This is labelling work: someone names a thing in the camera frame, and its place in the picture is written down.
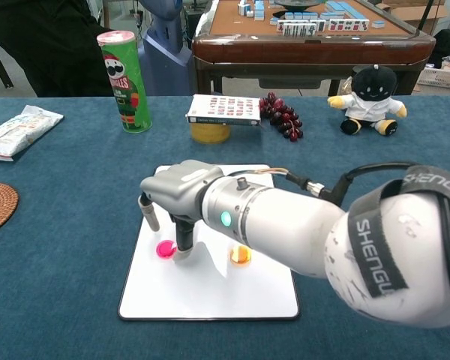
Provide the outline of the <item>white book with picture grid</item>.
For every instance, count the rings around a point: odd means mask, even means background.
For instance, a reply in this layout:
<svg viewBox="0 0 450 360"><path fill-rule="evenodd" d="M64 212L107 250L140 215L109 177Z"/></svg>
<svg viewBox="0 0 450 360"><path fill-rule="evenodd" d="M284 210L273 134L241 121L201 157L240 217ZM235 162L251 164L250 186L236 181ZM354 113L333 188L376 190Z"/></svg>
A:
<svg viewBox="0 0 450 360"><path fill-rule="evenodd" d="M195 94L185 118L190 124L258 126L260 102L256 97Z"/></svg>

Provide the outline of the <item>black mahjong table dome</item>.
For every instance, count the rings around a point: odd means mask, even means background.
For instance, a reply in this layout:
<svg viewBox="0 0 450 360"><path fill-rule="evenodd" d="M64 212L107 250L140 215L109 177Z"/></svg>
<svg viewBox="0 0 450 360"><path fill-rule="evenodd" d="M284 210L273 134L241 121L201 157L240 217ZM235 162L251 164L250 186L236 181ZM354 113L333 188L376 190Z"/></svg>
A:
<svg viewBox="0 0 450 360"><path fill-rule="evenodd" d="M322 4L323 0L274 0L274 3L287 11L305 11Z"/></svg>

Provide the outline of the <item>brown mahjong table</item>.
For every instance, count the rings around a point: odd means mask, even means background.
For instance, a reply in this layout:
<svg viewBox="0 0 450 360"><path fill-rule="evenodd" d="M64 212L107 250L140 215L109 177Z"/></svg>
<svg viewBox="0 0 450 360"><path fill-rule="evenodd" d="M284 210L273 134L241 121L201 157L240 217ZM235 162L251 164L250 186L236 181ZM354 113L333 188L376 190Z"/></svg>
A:
<svg viewBox="0 0 450 360"><path fill-rule="evenodd" d="M192 42L198 93L211 91L212 78L331 80L336 95L341 79L358 65L385 65L398 76L395 94L412 93L434 49L435 39L366 0L341 0L384 28L320 31L313 37L284 37L265 19L238 13L239 0L209 0Z"/></svg>

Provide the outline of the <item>blue backed mahjong tile row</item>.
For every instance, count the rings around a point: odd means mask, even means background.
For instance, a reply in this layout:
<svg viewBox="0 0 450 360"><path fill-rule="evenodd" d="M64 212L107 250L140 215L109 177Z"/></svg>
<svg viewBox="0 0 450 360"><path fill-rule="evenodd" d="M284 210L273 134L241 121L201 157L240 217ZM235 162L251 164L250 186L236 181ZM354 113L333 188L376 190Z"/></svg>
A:
<svg viewBox="0 0 450 360"><path fill-rule="evenodd" d="M357 14L356 9L345 1L328 0L325 3L325 9L329 13L340 13L348 17L355 17Z"/></svg>
<svg viewBox="0 0 450 360"><path fill-rule="evenodd" d="M344 12L292 12L292 11L278 11L272 14L273 17L281 20L330 20L343 19Z"/></svg>

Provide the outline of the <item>white snack bag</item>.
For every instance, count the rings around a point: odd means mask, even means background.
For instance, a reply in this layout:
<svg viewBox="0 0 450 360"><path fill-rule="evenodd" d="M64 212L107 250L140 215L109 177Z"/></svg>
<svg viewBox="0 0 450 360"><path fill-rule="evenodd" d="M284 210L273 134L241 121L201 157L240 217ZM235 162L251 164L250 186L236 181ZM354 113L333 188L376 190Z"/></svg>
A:
<svg viewBox="0 0 450 360"><path fill-rule="evenodd" d="M19 115L0 125L0 161L13 161L14 155L39 140L64 117L38 106L26 105Z"/></svg>

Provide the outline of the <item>white rectangular board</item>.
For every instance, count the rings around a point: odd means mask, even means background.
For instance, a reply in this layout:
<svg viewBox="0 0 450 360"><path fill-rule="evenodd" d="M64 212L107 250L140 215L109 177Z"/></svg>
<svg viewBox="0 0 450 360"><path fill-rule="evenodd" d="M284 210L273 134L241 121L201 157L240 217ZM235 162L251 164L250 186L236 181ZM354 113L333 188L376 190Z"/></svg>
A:
<svg viewBox="0 0 450 360"><path fill-rule="evenodd" d="M233 265L230 250L239 245L202 221L193 230L193 250L180 263L161 259L157 244L176 243L168 212L154 207L157 232L142 222L130 261L118 315L123 320L294 319L299 301L292 272L252 252L248 265Z"/></svg>

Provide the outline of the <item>mahjong tiles with green prints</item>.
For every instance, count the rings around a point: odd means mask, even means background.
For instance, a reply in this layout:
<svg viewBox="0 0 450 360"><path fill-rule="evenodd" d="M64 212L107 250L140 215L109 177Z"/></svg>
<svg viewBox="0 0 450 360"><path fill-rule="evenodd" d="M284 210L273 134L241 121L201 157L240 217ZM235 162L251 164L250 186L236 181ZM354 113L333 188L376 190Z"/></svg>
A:
<svg viewBox="0 0 450 360"><path fill-rule="evenodd" d="M323 19L312 20L285 20L277 21L276 31L284 37L304 38L313 37L316 33L326 30L327 21Z"/></svg>

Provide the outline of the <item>person in black clothes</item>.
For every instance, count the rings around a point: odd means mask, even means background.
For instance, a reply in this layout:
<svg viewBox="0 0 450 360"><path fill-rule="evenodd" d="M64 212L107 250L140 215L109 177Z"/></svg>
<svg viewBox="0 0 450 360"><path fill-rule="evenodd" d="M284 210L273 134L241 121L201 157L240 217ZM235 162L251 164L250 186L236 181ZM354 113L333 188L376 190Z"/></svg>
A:
<svg viewBox="0 0 450 360"><path fill-rule="evenodd" d="M86 0L0 0L0 47L39 98L112 96L97 42L105 32Z"/></svg>

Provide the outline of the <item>mahjong tiles with red prints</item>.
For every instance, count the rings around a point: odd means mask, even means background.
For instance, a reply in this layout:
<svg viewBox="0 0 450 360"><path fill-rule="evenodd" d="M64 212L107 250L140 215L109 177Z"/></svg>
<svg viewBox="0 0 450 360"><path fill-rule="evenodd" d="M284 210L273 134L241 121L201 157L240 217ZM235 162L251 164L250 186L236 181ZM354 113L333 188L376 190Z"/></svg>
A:
<svg viewBox="0 0 450 360"><path fill-rule="evenodd" d="M369 29L369 19L330 19L329 32L366 32Z"/></svg>

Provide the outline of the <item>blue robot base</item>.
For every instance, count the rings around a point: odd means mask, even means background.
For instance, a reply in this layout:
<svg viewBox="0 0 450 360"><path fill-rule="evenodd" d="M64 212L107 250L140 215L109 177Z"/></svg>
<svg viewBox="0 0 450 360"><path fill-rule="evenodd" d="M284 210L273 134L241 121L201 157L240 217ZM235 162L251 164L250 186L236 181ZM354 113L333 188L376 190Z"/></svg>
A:
<svg viewBox="0 0 450 360"><path fill-rule="evenodd" d="M191 96L197 91L191 50L184 45L182 0L138 0L151 22L142 31L139 63L149 96Z"/></svg>

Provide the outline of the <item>brown cardboard boxes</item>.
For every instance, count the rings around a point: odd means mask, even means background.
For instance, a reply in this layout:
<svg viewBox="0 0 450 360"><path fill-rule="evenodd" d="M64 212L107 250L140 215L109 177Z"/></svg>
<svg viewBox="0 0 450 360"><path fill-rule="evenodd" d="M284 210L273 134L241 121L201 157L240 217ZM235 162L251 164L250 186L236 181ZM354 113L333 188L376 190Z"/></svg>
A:
<svg viewBox="0 0 450 360"><path fill-rule="evenodd" d="M380 0L380 8L411 26L417 27L422 20L429 0ZM435 35L450 29L450 0L432 0L423 31Z"/></svg>

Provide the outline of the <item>green Pringles can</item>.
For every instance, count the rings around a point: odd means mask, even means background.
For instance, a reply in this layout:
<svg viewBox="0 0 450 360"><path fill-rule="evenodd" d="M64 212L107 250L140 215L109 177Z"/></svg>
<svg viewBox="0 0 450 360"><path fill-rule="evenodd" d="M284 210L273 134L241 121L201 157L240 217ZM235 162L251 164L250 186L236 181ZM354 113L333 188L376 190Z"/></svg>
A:
<svg viewBox="0 0 450 360"><path fill-rule="evenodd" d="M138 134L152 126L136 35L107 31L97 36L124 131Z"/></svg>

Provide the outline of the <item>pink round token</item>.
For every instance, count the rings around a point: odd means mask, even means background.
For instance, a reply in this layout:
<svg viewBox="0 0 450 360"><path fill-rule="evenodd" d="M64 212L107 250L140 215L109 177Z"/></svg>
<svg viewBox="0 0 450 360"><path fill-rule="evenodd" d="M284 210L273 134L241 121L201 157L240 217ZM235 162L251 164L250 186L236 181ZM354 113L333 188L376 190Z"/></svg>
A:
<svg viewBox="0 0 450 360"><path fill-rule="evenodd" d="M177 251L177 246L172 240L163 240L157 244L155 251L159 258L171 259Z"/></svg>

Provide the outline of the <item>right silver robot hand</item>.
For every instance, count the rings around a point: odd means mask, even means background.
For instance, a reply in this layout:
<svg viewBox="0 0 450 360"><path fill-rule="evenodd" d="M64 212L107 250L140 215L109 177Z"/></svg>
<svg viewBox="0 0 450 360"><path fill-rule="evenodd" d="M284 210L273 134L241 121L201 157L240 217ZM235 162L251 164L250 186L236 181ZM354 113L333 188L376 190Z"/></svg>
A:
<svg viewBox="0 0 450 360"><path fill-rule="evenodd" d="M175 224L175 263L183 263L194 247L194 226L203 219L202 202L205 192L224 176L215 165L198 160L184 160L168 169L144 178L140 183L138 205L149 228L157 232L160 224L154 205L169 213Z"/></svg>

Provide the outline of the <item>orange round token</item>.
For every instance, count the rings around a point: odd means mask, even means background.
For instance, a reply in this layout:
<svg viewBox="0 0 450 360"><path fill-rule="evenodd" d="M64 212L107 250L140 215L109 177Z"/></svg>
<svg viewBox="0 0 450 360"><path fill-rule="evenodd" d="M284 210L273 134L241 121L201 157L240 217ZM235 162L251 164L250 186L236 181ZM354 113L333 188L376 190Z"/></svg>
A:
<svg viewBox="0 0 450 360"><path fill-rule="evenodd" d="M246 266L251 262L252 252L244 245L234 246L229 251L229 261L235 266Z"/></svg>

